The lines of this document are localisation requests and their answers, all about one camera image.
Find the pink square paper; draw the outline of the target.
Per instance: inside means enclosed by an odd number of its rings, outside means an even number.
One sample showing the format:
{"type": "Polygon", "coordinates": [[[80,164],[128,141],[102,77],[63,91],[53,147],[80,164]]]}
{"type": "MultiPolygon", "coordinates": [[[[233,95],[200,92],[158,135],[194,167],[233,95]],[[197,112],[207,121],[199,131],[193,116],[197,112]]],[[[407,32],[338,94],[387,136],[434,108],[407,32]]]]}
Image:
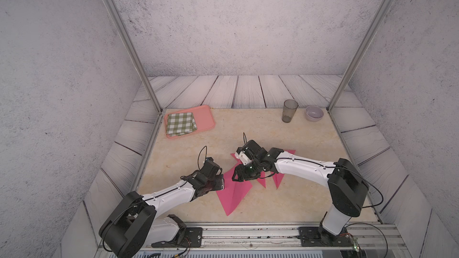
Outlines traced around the pink square paper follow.
{"type": "MultiPolygon", "coordinates": [[[[286,152],[294,155],[296,153],[296,150],[288,149],[288,150],[286,150],[286,152]]],[[[284,178],[284,174],[275,174],[273,176],[274,184],[276,185],[277,189],[280,187],[280,184],[281,184],[283,178],[284,178]]]]}

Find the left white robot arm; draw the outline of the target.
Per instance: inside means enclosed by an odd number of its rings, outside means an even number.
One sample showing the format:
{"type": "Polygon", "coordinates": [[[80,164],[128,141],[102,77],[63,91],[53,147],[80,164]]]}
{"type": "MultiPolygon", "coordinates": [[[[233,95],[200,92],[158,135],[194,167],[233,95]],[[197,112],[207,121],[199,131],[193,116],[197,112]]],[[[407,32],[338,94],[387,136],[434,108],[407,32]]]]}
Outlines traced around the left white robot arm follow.
{"type": "Polygon", "coordinates": [[[118,258],[132,258],[142,247],[154,244],[188,247],[186,224],[175,215],[159,217],[179,205],[223,189],[222,168],[207,157],[202,168],[182,176],[168,188],[146,195],[131,191],[100,227],[102,247],[118,258]]]}

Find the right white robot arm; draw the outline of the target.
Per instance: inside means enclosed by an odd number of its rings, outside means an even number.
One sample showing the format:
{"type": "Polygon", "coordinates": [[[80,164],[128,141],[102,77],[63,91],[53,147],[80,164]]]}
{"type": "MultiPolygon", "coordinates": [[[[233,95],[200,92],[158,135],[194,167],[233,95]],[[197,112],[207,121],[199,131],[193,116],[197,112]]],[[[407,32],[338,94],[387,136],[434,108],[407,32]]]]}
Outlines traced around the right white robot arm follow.
{"type": "Polygon", "coordinates": [[[369,183],[347,159],[336,162],[318,161],[294,155],[280,148],[265,150],[254,140],[235,152],[241,164],[232,180],[245,182],[262,178],[262,173],[288,174],[309,180],[329,189],[332,205],[320,222],[320,229],[335,237],[342,234],[352,217],[359,217],[369,183]]]}

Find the green checkered cloth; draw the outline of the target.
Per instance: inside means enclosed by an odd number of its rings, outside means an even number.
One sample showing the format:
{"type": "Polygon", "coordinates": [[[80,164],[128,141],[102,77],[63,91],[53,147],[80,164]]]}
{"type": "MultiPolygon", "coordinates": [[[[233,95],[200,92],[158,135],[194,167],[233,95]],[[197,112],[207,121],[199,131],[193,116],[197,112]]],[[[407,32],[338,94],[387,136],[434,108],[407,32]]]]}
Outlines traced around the green checkered cloth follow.
{"type": "Polygon", "coordinates": [[[192,112],[172,113],[167,117],[166,134],[170,137],[183,136],[197,130],[192,112]]]}

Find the grey translucent cup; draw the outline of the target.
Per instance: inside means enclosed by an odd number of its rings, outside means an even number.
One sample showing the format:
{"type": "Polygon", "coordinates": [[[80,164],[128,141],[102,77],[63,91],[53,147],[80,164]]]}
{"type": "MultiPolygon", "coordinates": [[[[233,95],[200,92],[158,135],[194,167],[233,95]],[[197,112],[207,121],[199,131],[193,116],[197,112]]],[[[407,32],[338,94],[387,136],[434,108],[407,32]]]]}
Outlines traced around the grey translucent cup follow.
{"type": "Polygon", "coordinates": [[[283,104],[282,121],[284,123],[290,123],[298,107],[299,107],[299,104],[296,100],[294,99],[285,100],[283,104]]]}

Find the lilac bowl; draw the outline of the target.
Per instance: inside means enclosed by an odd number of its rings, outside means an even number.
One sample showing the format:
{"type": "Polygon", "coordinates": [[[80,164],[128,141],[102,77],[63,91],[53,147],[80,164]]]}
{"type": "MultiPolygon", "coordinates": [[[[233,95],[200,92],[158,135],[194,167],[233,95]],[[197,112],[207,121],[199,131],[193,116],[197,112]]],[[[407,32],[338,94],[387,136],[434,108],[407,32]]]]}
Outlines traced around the lilac bowl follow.
{"type": "Polygon", "coordinates": [[[305,108],[305,117],[307,121],[318,122],[324,116],[324,111],[318,106],[307,106],[305,108]]]}

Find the front aluminium rail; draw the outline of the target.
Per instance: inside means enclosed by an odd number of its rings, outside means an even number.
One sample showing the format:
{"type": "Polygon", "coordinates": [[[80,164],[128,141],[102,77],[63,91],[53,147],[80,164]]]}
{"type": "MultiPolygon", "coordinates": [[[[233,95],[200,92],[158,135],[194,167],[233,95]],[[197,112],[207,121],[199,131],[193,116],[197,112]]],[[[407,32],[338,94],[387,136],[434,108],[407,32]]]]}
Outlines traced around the front aluminium rail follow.
{"type": "Polygon", "coordinates": [[[409,258],[393,225],[354,222],[347,227],[353,247],[302,247],[294,223],[190,223],[203,228],[199,248],[142,247],[136,258],[409,258]]]}

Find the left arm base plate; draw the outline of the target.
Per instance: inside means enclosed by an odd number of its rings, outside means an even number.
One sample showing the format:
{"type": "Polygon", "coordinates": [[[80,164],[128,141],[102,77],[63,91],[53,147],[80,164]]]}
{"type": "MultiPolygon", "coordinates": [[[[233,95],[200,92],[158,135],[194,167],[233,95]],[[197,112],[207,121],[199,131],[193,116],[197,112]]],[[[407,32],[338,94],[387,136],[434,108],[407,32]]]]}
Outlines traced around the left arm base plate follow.
{"type": "Polygon", "coordinates": [[[179,229],[171,241],[160,241],[151,244],[152,248],[199,248],[202,246],[203,228],[186,227],[179,229]]]}

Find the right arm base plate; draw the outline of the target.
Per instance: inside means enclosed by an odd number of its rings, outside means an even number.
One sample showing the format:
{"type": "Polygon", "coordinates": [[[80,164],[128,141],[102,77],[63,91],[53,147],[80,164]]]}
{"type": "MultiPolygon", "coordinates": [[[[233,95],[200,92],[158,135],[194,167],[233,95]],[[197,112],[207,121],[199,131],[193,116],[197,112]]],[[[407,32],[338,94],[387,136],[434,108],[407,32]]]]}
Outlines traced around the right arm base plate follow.
{"type": "Polygon", "coordinates": [[[351,234],[343,228],[338,235],[331,234],[321,226],[304,226],[298,228],[298,239],[302,247],[353,247],[351,234]]]}

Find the left aluminium frame post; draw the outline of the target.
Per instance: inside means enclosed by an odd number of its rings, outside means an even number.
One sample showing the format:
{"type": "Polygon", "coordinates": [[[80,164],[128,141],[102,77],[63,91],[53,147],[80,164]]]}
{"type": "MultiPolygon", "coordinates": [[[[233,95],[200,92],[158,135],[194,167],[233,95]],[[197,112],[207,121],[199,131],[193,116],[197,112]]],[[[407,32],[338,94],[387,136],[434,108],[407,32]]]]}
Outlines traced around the left aluminium frame post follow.
{"type": "Polygon", "coordinates": [[[163,109],[154,93],[153,88],[151,87],[150,80],[147,77],[146,71],[143,67],[143,64],[140,60],[139,55],[137,54],[135,46],[133,45],[133,42],[129,36],[129,33],[123,22],[123,19],[121,18],[121,15],[119,13],[119,10],[116,6],[115,1],[114,0],[102,0],[102,1],[104,2],[104,5],[108,11],[108,14],[112,22],[115,25],[115,28],[122,40],[122,43],[125,49],[128,52],[130,60],[133,63],[133,66],[137,74],[139,75],[142,85],[145,87],[148,97],[152,100],[152,103],[157,113],[162,113],[163,109]]]}

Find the aluminium frame post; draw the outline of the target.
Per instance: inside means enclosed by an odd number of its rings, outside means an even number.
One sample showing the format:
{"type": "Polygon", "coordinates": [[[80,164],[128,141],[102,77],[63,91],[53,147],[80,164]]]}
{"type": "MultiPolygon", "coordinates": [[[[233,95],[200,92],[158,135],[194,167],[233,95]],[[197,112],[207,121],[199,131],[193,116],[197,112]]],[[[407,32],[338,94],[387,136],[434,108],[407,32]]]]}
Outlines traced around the aluminium frame post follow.
{"type": "Polygon", "coordinates": [[[350,82],[352,76],[354,75],[359,63],[363,59],[367,49],[371,45],[377,31],[382,24],[385,16],[390,11],[390,8],[393,4],[394,0],[382,0],[380,5],[378,6],[368,29],[366,30],[361,43],[359,44],[358,48],[356,49],[355,54],[353,55],[348,67],[346,68],[343,76],[341,77],[341,81],[328,105],[326,108],[328,113],[331,114],[334,107],[337,106],[340,97],[344,93],[345,86],[350,82]]]}
{"type": "Polygon", "coordinates": [[[133,66],[137,74],[139,75],[142,85],[145,87],[148,97],[152,100],[152,103],[157,113],[162,113],[163,109],[154,93],[153,88],[151,87],[150,80],[147,77],[146,71],[143,67],[143,64],[140,60],[139,55],[137,54],[135,46],[133,45],[133,42],[129,36],[129,33],[123,22],[123,19],[121,18],[121,15],[119,13],[119,10],[116,6],[115,1],[114,0],[102,0],[102,1],[104,2],[104,5],[108,11],[108,14],[112,22],[115,25],[115,28],[122,40],[122,43],[125,49],[128,52],[130,60],[133,63],[133,66]]]}

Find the right aluminium frame post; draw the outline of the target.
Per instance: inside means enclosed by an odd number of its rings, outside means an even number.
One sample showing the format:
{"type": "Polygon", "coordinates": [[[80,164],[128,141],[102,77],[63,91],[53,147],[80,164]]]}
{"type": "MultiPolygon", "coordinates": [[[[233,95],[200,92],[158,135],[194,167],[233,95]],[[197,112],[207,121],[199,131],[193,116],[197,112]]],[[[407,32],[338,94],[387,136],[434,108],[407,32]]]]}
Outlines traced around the right aluminium frame post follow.
{"type": "Polygon", "coordinates": [[[390,11],[390,8],[393,4],[394,0],[382,0],[380,5],[378,6],[368,29],[366,30],[361,43],[359,44],[358,48],[356,49],[355,54],[353,55],[348,67],[346,68],[343,76],[341,77],[341,81],[328,105],[326,108],[328,113],[331,114],[334,107],[337,106],[340,97],[344,93],[345,86],[350,82],[352,76],[354,75],[359,63],[363,59],[367,49],[371,45],[377,31],[382,24],[385,16],[390,11]]]}

